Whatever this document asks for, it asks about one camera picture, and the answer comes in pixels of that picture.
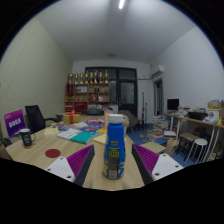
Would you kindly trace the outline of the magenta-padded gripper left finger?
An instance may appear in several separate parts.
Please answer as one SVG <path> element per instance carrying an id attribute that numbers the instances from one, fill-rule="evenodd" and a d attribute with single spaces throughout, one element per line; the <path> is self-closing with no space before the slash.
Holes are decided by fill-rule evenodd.
<path id="1" fill-rule="evenodd" d="M 46 171 L 82 186 L 95 155 L 94 146 L 87 146 L 69 157 L 59 157 Z"/>

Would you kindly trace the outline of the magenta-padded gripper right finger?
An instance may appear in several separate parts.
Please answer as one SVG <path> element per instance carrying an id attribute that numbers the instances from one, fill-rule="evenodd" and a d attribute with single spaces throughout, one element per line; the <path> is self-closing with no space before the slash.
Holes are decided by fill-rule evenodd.
<path id="1" fill-rule="evenodd" d="M 182 166 L 168 154 L 158 155 L 137 144 L 132 144 L 132 155 L 145 185 L 182 169 Z"/>

